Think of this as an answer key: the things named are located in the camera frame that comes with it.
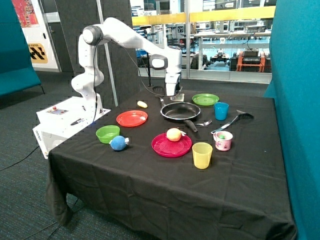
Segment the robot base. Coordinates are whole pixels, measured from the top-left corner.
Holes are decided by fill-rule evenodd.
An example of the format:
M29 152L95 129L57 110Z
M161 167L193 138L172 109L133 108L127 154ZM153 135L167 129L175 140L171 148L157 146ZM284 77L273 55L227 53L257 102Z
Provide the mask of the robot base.
M87 111L84 103L83 97L73 96L36 113L40 124L32 130L45 159L48 159L50 150L93 122L94 112ZM110 111L97 109L94 120Z

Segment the yellow cup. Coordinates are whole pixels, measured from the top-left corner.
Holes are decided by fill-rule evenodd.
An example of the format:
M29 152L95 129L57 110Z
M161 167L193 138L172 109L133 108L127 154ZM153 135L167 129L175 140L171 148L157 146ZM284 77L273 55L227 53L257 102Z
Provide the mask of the yellow cup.
M198 169L209 166L212 150L212 146L206 142L197 142L192 146L193 163Z

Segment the yellow railing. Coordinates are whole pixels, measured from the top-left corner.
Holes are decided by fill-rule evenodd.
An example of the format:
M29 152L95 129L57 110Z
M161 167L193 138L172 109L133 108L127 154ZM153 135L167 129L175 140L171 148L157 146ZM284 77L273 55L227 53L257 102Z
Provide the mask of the yellow railing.
M190 22L228 21L247 19L270 19L275 15L276 6L246 7L239 9L191 12ZM135 16L133 26L185 23L185 13L164 14L156 16Z

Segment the black tablecloth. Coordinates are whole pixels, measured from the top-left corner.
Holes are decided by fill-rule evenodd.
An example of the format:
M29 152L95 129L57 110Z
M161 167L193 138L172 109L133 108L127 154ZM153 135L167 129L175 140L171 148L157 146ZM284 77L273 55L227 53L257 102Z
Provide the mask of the black tablecloth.
M186 102L199 93L183 92ZM183 122L165 119L159 99L144 90L54 148L49 153L46 200L57 221L66 224L72 217L66 204L70 193L133 230L160 239L294 239L297 230L274 100L217 95L229 103L227 119L215 120L212 106L200 106L194 122L212 119L212 124L198 126L198 132ZM146 102L148 108L138 107L138 101ZM145 111L147 121L137 127L120 126L117 116L130 110ZM242 119L227 128L233 134L232 147L219 151L210 131L235 117L236 110L254 119ZM120 126L120 135L130 140L125 150L116 152L99 142L96 130L105 125ZM183 127L193 144L213 146L207 169L193 165L191 149L178 158L155 153L153 138L174 127Z

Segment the door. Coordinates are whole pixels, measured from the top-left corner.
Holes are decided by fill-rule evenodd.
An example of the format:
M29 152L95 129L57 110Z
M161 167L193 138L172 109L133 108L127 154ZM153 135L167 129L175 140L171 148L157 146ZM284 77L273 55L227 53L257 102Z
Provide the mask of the door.
M36 71L61 72L43 9L38 0L12 0Z

